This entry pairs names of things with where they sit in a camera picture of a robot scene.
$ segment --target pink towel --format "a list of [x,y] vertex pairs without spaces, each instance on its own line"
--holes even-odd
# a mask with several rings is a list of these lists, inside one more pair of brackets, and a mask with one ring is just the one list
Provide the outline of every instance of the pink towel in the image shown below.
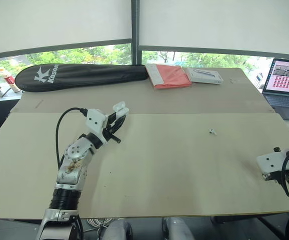
[[191,85],[186,73],[180,66],[156,65],[163,84],[157,84],[154,87],[157,89],[181,88]]

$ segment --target wooden board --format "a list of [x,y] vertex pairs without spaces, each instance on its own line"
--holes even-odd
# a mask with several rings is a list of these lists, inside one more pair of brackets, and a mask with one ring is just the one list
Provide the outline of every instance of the wooden board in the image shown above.
[[[57,177],[58,113],[12,113],[0,129],[0,218],[41,219]],[[68,114],[60,151],[86,133]],[[209,133],[215,129],[217,135]],[[289,211],[280,185],[264,181],[256,157],[289,148],[275,113],[130,114],[93,157],[82,218],[205,216]]]

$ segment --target white logo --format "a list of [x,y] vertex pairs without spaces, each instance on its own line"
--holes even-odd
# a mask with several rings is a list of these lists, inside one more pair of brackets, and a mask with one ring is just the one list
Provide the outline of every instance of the white logo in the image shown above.
[[50,68],[48,69],[48,71],[42,72],[41,67],[40,67],[39,70],[36,72],[38,76],[34,76],[34,80],[38,80],[42,83],[47,81],[48,83],[53,84],[55,80],[55,76],[57,74],[58,67],[59,67],[59,64],[54,65],[54,68],[52,69],[52,73],[50,76],[49,76]]

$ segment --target white box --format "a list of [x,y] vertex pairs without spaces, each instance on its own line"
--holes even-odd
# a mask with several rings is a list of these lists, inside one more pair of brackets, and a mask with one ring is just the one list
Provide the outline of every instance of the white box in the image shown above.
[[217,71],[210,71],[198,67],[184,67],[184,72],[193,83],[222,84],[223,79]]

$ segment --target windowsill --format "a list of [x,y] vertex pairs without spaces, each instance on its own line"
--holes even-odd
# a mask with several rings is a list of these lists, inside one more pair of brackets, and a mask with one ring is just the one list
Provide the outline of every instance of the windowsill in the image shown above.
[[[10,88],[8,84],[0,84],[0,86],[3,93],[5,93]],[[22,91],[14,92],[12,89],[10,89],[3,97],[0,97],[0,101],[20,99],[22,94]]]

